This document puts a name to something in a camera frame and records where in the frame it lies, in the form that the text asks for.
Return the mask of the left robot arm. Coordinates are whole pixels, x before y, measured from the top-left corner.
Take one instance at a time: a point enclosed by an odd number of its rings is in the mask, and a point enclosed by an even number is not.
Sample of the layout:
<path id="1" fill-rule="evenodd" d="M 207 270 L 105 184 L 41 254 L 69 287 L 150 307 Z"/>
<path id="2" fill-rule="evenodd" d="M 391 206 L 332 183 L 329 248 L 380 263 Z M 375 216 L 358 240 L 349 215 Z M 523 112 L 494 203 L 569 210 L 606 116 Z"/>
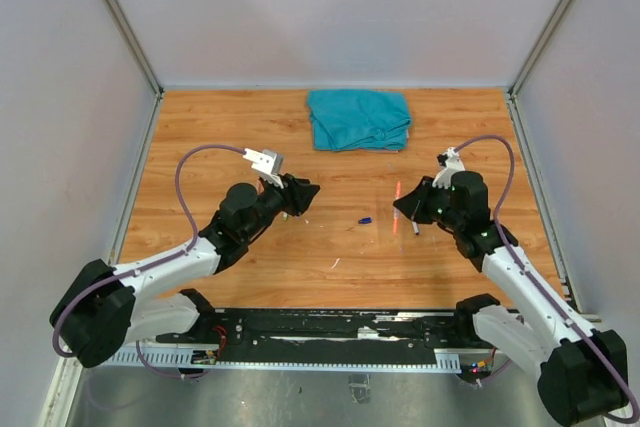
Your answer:
<path id="1" fill-rule="evenodd" d="M 168 251 L 131 263 L 87 263 L 54 307 L 49 321 L 55 346 L 85 368 L 101 365 L 123 345 L 157 335 L 182 333 L 207 340 L 214 318 L 179 293 L 163 293 L 236 264 L 281 213 L 300 216 L 319 193 L 318 185 L 291 174 L 283 184 L 231 186 L 210 223 L 195 237 Z"/>

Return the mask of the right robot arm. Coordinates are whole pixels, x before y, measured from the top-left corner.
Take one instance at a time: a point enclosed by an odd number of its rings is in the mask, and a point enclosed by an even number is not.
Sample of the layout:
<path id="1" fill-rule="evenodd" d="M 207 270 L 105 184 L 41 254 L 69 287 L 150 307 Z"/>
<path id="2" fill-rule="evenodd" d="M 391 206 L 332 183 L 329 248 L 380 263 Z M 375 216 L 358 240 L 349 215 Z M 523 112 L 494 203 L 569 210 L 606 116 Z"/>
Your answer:
<path id="1" fill-rule="evenodd" d="M 417 224 L 449 231 L 460 254 L 496 284 L 522 315 L 517 320 L 487 294 L 457 304 L 455 339 L 466 347 L 485 341 L 535 382 L 539 398 L 562 426 L 630 404 L 626 345 L 570 307 L 527 258 L 517 239 L 491 216 L 488 188 L 472 171 L 455 173 L 449 187 L 423 178 L 394 202 Z"/>

